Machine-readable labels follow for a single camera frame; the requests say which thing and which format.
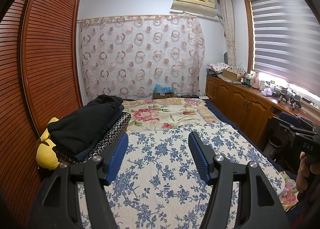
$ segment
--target small robot figure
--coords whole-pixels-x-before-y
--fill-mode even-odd
[[[280,103],[282,99],[285,99],[285,102],[287,103],[289,101],[289,97],[288,97],[288,90],[286,88],[283,88],[280,91],[280,97],[278,99],[278,102]]]
[[[290,103],[292,105],[292,110],[294,110],[296,108],[296,106],[298,106],[298,110],[299,110],[299,108],[301,108],[300,99],[301,99],[301,95],[296,94],[296,93],[292,94],[292,97],[290,99]]]

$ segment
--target louvered wardrobe door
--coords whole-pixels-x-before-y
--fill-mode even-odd
[[[22,41],[26,97],[41,134],[81,107],[75,57],[79,0],[30,0]]]
[[[22,226],[28,223],[41,184],[35,161],[37,138],[20,90],[19,35],[26,1],[15,0],[0,23],[0,201]],[[3,215],[1,225],[7,218]]]

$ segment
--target finger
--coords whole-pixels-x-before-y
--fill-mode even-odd
[[[300,160],[302,160],[305,156],[306,156],[306,153],[305,152],[301,152],[300,153]]]
[[[298,177],[297,177],[298,184],[302,190],[306,190],[308,188],[308,182],[304,176],[301,175],[301,173],[298,171]]]
[[[302,189],[302,188],[300,187],[300,185],[299,185],[298,177],[297,177],[297,179],[296,179],[296,189],[297,189],[300,193],[303,192],[303,189]]]
[[[315,164],[312,164],[312,165],[310,166],[310,171],[311,171],[313,174],[320,174],[320,162],[315,163]]]
[[[300,168],[299,168],[300,174],[304,177],[309,177],[310,175],[310,169],[306,164],[306,158],[303,158],[300,161]]]

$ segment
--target window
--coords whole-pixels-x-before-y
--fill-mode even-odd
[[[276,76],[320,96],[320,25],[306,2],[245,2],[251,43],[248,71]]]

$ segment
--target sheer curtain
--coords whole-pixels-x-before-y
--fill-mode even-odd
[[[231,0],[219,0],[221,5],[222,17],[224,22],[224,32],[227,38],[228,65],[236,66],[235,48],[235,18]]]
[[[82,20],[81,25],[89,99],[101,94],[149,98],[156,83],[176,94],[199,93],[205,45],[196,17],[104,17]]]

